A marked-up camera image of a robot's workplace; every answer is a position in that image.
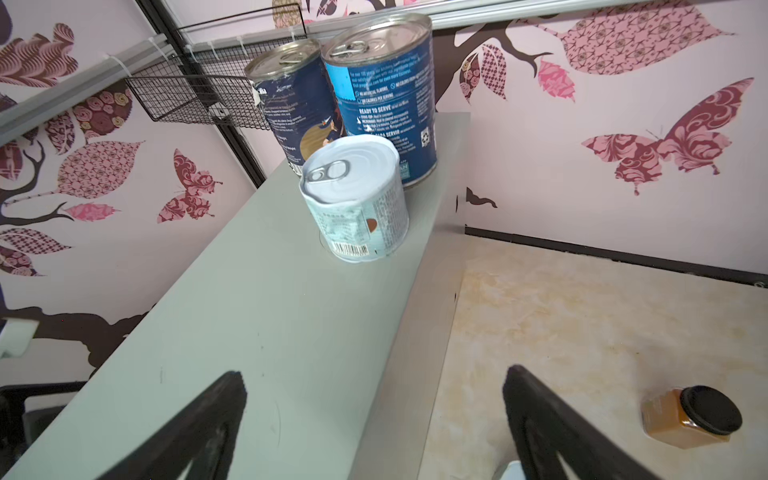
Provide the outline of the patterned can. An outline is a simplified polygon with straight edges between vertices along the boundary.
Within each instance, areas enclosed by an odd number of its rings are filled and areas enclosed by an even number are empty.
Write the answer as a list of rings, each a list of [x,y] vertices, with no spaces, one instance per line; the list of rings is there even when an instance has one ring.
[[[400,156],[388,139],[354,135],[306,160],[299,189],[337,258],[371,262],[391,255],[409,228]]]

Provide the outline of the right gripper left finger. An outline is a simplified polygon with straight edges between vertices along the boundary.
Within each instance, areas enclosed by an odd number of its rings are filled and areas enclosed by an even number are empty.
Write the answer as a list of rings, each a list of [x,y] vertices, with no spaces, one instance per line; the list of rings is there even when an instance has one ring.
[[[228,371],[103,479],[225,479],[247,402],[242,374]]]

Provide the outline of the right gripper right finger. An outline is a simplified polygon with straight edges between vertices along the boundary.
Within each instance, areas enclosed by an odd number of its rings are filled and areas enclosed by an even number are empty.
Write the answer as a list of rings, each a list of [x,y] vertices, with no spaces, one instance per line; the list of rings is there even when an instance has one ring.
[[[654,479],[638,463],[521,365],[509,367],[502,388],[507,422],[525,477]]]

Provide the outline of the blue label tin can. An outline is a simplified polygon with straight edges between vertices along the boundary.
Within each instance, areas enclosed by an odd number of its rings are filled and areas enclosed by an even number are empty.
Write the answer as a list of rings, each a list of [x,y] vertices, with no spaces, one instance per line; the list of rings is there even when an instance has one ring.
[[[391,141],[404,186],[437,165],[433,24],[400,13],[362,23],[321,49],[346,132]]]

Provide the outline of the dark label tin can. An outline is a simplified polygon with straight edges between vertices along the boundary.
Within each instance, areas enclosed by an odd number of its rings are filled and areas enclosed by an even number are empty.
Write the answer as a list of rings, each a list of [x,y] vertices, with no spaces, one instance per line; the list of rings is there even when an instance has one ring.
[[[245,75],[297,175],[312,154],[345,135],[318,41],[301,39],[274,48],[253,59]]]

